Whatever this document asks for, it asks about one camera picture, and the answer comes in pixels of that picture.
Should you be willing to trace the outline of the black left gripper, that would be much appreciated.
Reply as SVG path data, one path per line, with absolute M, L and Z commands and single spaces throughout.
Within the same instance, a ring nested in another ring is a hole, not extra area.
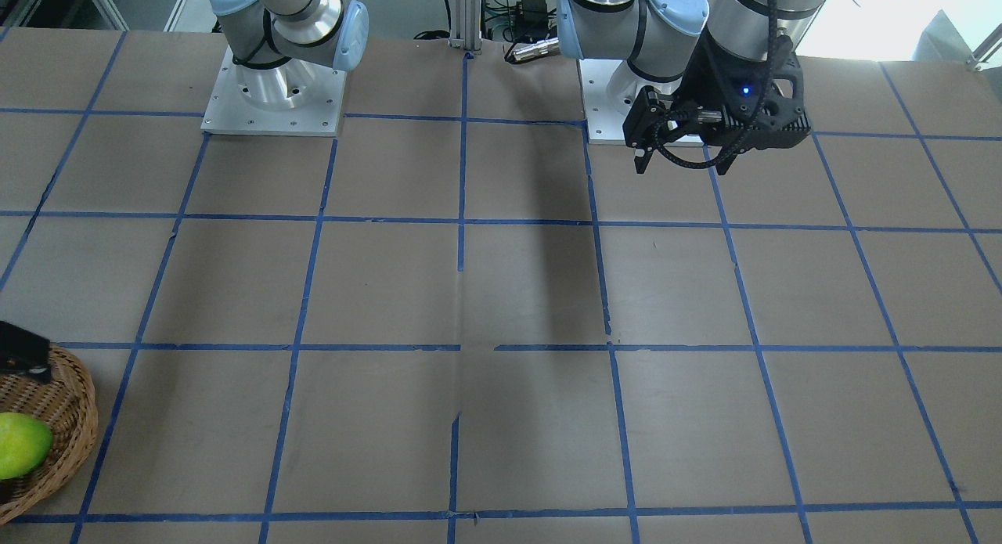
M 794 148 L 812 131 L 802 84 L 804 72 L 785 33 L 779 34 L 772 59 L 752 60 L 734 55 L 705 28 L 674 97 L 643 86 L 631 102 L 622 131 L 624 144 L 636 152 L 636 173 L 647 172 L 658 143 L 679 140 L 667 137 L 677 127 L 669 119 L 674 99 L 684 111 L 700 106 L 722 114 L 715 123 L 683 123 L 687 136 L 698 136 L 706 145 L 726 147 L 752 124 L 742 150 Z

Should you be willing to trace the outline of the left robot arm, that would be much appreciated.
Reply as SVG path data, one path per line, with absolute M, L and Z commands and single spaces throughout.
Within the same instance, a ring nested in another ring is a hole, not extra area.
M 827 0 L 558 0 L 563 56 L 640 81 L 622 124 L 636 173 L 655 154 L 724 175 L 812 134 L 799 42 Z

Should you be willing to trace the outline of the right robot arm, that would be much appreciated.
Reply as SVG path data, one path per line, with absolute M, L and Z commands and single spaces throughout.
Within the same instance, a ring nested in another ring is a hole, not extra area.
M 351 0 L 208 0 L 228 41 L 203 130 L 230 136 L 337 134 L 369 13 Z

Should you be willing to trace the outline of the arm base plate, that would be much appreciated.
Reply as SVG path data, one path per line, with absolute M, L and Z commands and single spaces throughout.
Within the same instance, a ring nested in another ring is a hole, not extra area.
M 200 129 L 212 135 L 335 138 L 348 72 L 292 59 L 271 70 L 237 66 L 226 49 Z
M 681 82 L 643 79 L 625 59 L 579 59 L 577 65 L 591 145 L 623 146 L 622 125 L 640 89 L 652 86 L 662 94 L 672 94 Z

